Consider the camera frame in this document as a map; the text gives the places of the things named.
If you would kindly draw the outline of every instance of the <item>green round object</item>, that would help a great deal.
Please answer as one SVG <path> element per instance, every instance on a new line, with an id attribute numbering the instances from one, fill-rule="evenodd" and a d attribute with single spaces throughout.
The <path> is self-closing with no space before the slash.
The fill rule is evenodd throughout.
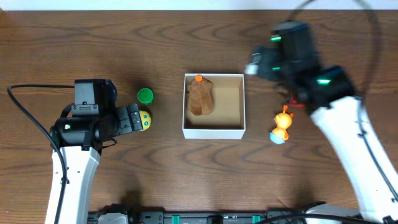
<path id="1" fill-rule="evenodd" d="M 154 100 L 154 93 L 152 92 L 152 90 L 148 89 L 148 88 L 143 88 L 140 91 L 138 91 L 138 100 L 145 105 L 148 105 L 149 103 L 152 102 L 152 100 Z"/>

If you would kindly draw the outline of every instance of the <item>white box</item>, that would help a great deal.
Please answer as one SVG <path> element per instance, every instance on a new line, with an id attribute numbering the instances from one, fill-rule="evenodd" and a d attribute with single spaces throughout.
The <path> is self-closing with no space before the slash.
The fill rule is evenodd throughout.
<path id="1" fill-rule="evenodd" d="M 213 84 L 214 110 L 195 116 L 187 109 L 188 85 L 201 75 Z M 243 74 L 185 74 L 182 131 L 186 139 L 242 139 L 246 130 Z"/>

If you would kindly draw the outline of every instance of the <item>white backdrop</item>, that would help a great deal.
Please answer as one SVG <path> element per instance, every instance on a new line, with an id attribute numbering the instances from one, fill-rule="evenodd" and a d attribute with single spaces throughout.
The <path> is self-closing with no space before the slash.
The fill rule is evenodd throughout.
<path id="1" fill-rule="evenodd" d="M 251 10 L 294 9 L 304 0 L 0 0 L 13 10 Z M 398 0 L 365 0 L 374 9 L 398 9 Z M 359 9 L 353 0 L 317 0 L 306 9 Z"/>

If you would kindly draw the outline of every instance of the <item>brown plush toy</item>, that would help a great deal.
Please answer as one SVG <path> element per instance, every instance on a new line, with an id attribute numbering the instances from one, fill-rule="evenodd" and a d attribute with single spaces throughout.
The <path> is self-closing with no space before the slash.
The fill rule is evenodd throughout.
<path id="1" fill-rule="evenodd" d="M 201 75 L 197 75 L 188 86 L 188 110 L 193 115 L 208 115 L 213 111 L 214 104 L 211 96 L 211 87 L 211 82 Z"/>

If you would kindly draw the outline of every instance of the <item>yellow ball with black dots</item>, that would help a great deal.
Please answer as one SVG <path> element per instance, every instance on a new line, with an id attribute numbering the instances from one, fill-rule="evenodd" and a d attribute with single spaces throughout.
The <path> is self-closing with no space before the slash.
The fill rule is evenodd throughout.
<path id="1" fill-rule="evenodd" d="M 145 131 L 150 127 L 152 118 L 150 118 L 149 113 L 146 111 L 139 111 L 139 115 L 141 117 L 141 122 L 142 122 L 142 130 L 141 131 Z"/>

